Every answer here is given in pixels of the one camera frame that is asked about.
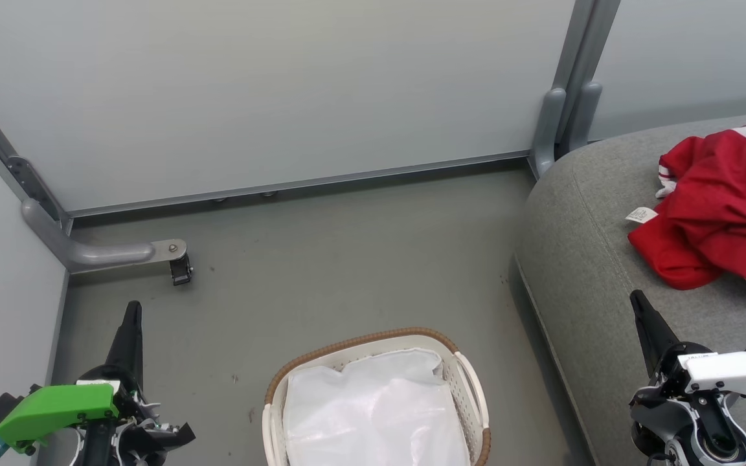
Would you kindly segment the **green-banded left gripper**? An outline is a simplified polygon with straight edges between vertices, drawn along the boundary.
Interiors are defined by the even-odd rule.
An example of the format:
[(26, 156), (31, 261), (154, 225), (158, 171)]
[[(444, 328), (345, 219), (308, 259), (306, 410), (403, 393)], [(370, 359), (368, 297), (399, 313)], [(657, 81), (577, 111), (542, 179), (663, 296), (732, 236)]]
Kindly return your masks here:
[(0, 440), (20, 454), (68, 427), (115, 421), (136, 413), (142, 394), (142, 304), (130, 301), (118, 327), (106, 365), (72, 384), (32, 387), (26, 396), (0, 396)]

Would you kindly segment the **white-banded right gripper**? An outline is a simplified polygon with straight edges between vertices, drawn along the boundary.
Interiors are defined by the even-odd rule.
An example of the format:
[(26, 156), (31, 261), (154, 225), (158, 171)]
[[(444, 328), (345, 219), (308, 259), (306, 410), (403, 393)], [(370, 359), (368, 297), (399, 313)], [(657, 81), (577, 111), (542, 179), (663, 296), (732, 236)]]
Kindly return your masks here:
[(726, 392), (746, 397), (746, 350), (719, 353), (692, 342), (672, 348), (680, 340), (644, 292), (633, 290), (629, 300), (646, 372), (663, 395)]

